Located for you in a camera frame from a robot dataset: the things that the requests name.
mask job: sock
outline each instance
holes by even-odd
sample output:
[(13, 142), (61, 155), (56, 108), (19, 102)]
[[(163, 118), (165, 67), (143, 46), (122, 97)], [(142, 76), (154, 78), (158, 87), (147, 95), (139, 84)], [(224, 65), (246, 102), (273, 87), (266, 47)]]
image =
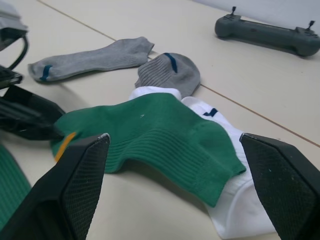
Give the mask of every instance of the sock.
[[(70, 143), (109, 133), (106, 173), (116, 173), (125, 161), (137, 160), (212, 207), (226, 182), (246, 170), (223, 127), (202, 119), (168, 93), (72, 111), (55, 126), (65, 136), (76, 132)], [(54, 155), (63, 142), (52, 142)]]
[[(171, 93), (167, 88), (139, 87), (133, 91), (136, 98), (152, 93)], [(233, 127), (230, 122), (214, 107), (195, 97), (185, 97), (181, 101), (203, 119), (221, 125), (227, 132), (234, 147), (236, 156), (246, 167), (246, 172), (231, 178), (223, 188), (215, 207), (207, 210), (217, 233), (222, 239), (245, 238), (275, 232), (254, 186), (244, 148), (239, 139), (242, 131)]]
[(15, 159), (0, 145), (0, 231), (29, 193), (31, 186)]
[(138, 69), (135, 87), (154, 86), (178, 89), (181, 96), (191, 96), (200, 84), (197, 66), (186, 56), (164, 53)]
[(28, 65), (38, 82), (52, 82), (90, 71), (112, 71), (137, 67), (148, 61), (154, 44), (145, 37), (121, 39), (92, 51), (51, 56)]
[(129, 96), (129, 100), (136, 99), (143, 95), (147, 94), (155, 94), (155, 93), (167, 93), (175, 96), (176, 99), (181, 101), (181, 93), (175, 88), (163, 88), (163, 87), (156, 87), (156, 86), (141, 86), (136, 88), (132, 91), (131, 95)]

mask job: gray sock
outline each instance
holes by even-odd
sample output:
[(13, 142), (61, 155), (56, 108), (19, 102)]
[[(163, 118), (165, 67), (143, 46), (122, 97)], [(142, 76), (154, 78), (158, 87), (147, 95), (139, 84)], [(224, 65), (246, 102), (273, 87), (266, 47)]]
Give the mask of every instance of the gray sock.
[(145, 37), (121, 39), (101, 49), (51, 56), (28, 65), (38, 82), (52, 82), (90, 71), (137, 67), (148, 61), (154, 44)]
[(200, 84), (197, 66), (186, 56), (177, 53), (163, 53), (138, 69), (136, 88), (154, 86), (178, 89), (181, 96), (188, 97)]

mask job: gray remote controller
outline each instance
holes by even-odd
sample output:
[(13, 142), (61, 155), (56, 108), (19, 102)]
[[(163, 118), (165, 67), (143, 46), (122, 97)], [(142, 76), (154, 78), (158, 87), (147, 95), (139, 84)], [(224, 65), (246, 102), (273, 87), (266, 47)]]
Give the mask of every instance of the gray remote controller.
[(297, 55), (308, 57), (318, 52), (320, 38), (310, 27), (288, 29), (253, 21), (242, 20), (241, 16), (232, 13), (219, 18), (215, 23), (215, 33), (219, 38), (236, 37), (277, 48), (291, 49)]

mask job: green sock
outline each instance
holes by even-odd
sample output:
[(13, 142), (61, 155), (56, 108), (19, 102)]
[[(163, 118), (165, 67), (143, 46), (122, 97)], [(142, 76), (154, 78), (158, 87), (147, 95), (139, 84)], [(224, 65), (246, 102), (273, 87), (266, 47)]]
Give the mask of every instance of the green sock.
[(30, 189), (30, 184), (15, 159), (0, 145), (0, 231)]
[[(126, 160), (141, 161), (211, 207), (226, 182), (246, 170), (218, 123), (202, 119), (168, 93), (76, 110), (55, 125), (66, 136), (76, 132), (71, 143), (109, 133), (105, 173), (117, 172)], [(54, 155), (62, 143), (52, 143)]]

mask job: white table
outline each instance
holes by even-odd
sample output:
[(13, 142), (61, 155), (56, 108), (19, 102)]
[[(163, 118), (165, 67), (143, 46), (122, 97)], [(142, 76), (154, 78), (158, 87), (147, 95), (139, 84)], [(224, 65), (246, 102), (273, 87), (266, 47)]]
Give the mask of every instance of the white table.
[[(56, 102), (66, 112), (119, 104), (128, 99), (138, 78), (136, 68), (87, 75), (57, 85), (41, 85), (31, 79), (28, 63), (48, 56), (98, 49), (113, 40), (35, 0), (10, 2), (30, 31), (29, 52), (16, 68), (25, 75), (20, 87)], [(0, 64), (8, 66), (14, 61), (20, 53), (20, 44), (17, 42), (0, 52)], [(195, 96), (215, 106), (239, 129), (295, 145), (320, 169), (320, 148), (205, 87), (201, 86)], [(3, 132), (0, 140), (32, 185), (55, 164), (48, 142), (27, 141)], [(129, 165), (129, 170), (123, 173), (104, 175), (88, 240), (220, 239), (198, 199), (147, 166)], [(279, 240), (279, 237), (270, 234), (243, 240)]]
[(190, 0), (38, 0), (113, 39), (144, 36), (198, 66), (202, 84), (320, 144), (320, 53), (297, 56), (215, 37), (227, 12)]

